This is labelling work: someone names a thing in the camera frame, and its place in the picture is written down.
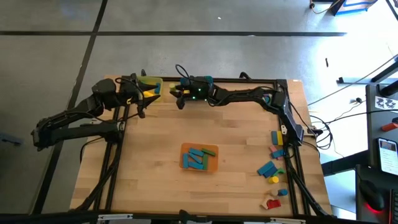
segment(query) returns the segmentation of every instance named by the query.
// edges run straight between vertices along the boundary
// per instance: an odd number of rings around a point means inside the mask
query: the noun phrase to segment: white sticker
[[[374,106],[382,110],[398,109],[398,100],[375,96]]]

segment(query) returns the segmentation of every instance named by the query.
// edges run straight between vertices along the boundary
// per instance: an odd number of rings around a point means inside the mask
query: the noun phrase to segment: wooden tabletop
[[[217,85],[238,90],[259,84]],[[309,124],[302,82],[289,80],[288,85],[292,103]],[[259,206],[268,190],[289,189],[286,175],[280,177],[278,184],[269,184],[256,173],[271,159],[271,131],[280,129],[277,116],[251,102],[210,107],[204,101],[196,101],[187,102],[179,110],[168,86],[165,82],[161,100],[145,110],[146,118],[127,122],[112,210],[170,214],[184,209],[200,215],[291,217],[289,197],[280,198],[279,208],[265,210]],[[130,114],[136,112],[135,105],[131,106]],[[106,112],[101,118],[111,119],[112,114]],[[315,144],[310,137],[305,137],[305,141]],[[184,142],[217,145],[218,171],[209,174],[179,168]],[[79,206],[98,182],[105,146],[104,141],[86,146],[71,208]],[[307,188],[323,209],[331,213],[317,151],[304,145],[300,147],[300,155]],[[272,161],[285,169],[283,160]],[[105,187],[101,208],[107,192]],[[297,186],[296,196],[299,212],[303,213]]]

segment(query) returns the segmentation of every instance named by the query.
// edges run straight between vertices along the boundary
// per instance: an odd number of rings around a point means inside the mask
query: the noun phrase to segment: orange tray
[[[180,153],[180,167],[183,168],[183,155],[184,153],[189,152],[189,148],[194,148],[194,149],[207,149],[210,151],[213,151],[216,156],[208,156],[207,160],[207,170],[198,170],[194,169],[192,167],[188,167],[185,170],[195,170],[195,171],[202,171],[202,172],[216,172],[218,170],[218,146],[215,145],[206,145],[206,144],[195,144],[195,143],[182,143],[181,145],[181,153]]]

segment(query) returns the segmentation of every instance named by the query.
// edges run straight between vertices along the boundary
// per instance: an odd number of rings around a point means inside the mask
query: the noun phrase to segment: red light
[[[373,213],[381,213],[382,211],[377,211],[375,209],[373,209],[368,203],[365,203],[366,208],[368,208],[371,212]]]

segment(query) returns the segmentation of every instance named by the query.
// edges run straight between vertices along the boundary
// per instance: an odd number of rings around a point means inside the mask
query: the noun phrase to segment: concrete floor
[[[0,31],[92,31],[101,1],[0,0],[0,5]],[[327,7],[317,4],[318,11]],[[348,35],[99,36],[78,101],[86,98],[91,86],[104,75],[139,73],[144,68],[148,75],[175,77],[174,64],[179,63],[191,75],[237,77],[245,71],[253,78],[301,79],[307,101],[313,102],[341,88],[335,82],[338,77],[364,76],[398,54],[394,39],[398,22],[384,1],[377,2],[368,12],[334,17],[329,13],[315,15],[304,0],[113,0],[106,7],[99,30],[347,32]],[[0,35],[1,132],[24,139],[20,147],[0,142],[0,213],[30,210],[50,149],[37,152],[29,133],[40,118],[65,109],[89,38]],[[348,110],[349,100],[358,96],[364,98],[363,86],[352,87],[310,108],[316,111],[316,116],[332,119]],[[331,108],[332,103],[339,107]],[[364,116],[358,116],[331,126],[340,154],[348,156],[366,149],[366,141],[353,144],[345,128],[355,126],[364,139],[365,120]],[[79,168],[78,151],[84,141],[64,144],[44,212],[68,210]],[[334,149],[322,154],[323,160],[328,160],[324,155],[331,159],[340,157]],[[331,183],[327,187],[332,195],[335,181],[326,182]],[[342,200],[337,200],[338,197],[330,200],[351,210],[352,201],[345,198],[352,194],[348,189]]]

